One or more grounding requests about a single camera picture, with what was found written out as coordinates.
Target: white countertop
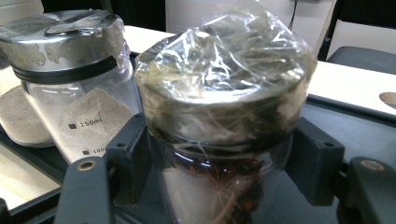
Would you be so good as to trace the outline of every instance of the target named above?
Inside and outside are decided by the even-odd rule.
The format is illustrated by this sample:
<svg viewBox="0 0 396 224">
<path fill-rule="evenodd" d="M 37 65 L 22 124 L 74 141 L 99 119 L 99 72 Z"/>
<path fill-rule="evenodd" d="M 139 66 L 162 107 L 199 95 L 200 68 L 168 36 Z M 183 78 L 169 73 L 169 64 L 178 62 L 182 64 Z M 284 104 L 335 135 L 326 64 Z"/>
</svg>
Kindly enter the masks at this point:
<svg viewBox="0 0 396 224">
<path fill-rule="evenodd" d="M 131 51 L 136 53 L 171 35 L 132 26 L 126 26 L 124 33 Z M 322 62 L 318 63 L 309 88 L 311 94 L 396 115 L 396 109 L 379 99 L 379 93 L 384 91 L 396 92 L 396 76 Z M 1 146 L 0 177 L 0 197 L 11 208 L 58 187 Z"/>
</svg>

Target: black cable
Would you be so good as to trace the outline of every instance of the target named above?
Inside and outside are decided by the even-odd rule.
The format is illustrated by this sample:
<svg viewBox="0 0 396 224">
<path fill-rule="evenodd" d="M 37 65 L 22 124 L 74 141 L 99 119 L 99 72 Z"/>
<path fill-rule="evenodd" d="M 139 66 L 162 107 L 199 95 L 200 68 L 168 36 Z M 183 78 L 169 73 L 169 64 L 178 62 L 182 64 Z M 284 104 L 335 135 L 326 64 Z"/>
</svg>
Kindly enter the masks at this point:
<svg viewBox="0 0 396 224">
<path fill-rule="evenodd" d="M 294 10 L 293 10 L 293 15 L 291 16 L 291 20 L 290 20 L 290 24 L 289 24 L 289 30 L 291 30 L 291 28 L 293 27 L 294 16 L 296 15 L 297 3 L 298 3 L 298 0 L 294 0 Z"/>
</svg>

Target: gray powder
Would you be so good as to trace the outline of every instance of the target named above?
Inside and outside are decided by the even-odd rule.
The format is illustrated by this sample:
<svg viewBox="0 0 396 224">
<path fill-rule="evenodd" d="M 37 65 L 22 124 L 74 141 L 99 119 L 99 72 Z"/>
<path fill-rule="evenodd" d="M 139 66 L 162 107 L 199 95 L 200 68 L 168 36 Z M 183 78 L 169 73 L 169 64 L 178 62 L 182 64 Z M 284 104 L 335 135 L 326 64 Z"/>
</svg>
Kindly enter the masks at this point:
<svg viewBox="0 0 396 224">
<path fill-rule="evenodd" d="M 52 145 L 49 132 L 27 102 L 21 86 L 0 97 L 0 121 L 9 138 L 26 147 Z"/>
<path fill-rule="evenodd" d="M 64 112 L 57 145 L 68 162 L 103 156 L 106 145 L 132 117 L 130 109 L 101 89 L 89 91 Z"/>
</svg>

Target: jar lid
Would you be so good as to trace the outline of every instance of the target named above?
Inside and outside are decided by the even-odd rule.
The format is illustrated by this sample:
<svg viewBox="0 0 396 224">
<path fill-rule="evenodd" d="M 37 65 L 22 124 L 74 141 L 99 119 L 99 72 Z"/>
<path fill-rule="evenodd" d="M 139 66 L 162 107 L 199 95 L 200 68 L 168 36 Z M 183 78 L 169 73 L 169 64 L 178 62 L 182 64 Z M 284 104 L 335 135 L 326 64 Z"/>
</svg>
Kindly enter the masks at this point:
<svg viewBox="0 0 396 224">
<path fill-rule="evenodd" d="M 22 80 L 77 81 L 124 62 L 122 30 L 121 18 L 104 10 L 60 11 L 0 27 L 0 46 Z"/>
</svg>

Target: black chair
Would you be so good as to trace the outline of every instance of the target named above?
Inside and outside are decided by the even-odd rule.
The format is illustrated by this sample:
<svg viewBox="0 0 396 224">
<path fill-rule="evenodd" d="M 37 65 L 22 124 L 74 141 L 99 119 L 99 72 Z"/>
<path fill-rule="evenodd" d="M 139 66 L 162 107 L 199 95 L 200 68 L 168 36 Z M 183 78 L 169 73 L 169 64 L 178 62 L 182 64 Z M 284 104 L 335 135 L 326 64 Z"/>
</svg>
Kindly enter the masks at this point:
<svg viewBox="0 0 396 224">
<path fill-rule="evenodd" d="M 327 58 L 337 21 L 396 29 L 395 0 L 337 0 L 318 60 L 396 75 L 396 55 L 376 49 L 344 46 Z"/>
</svg>

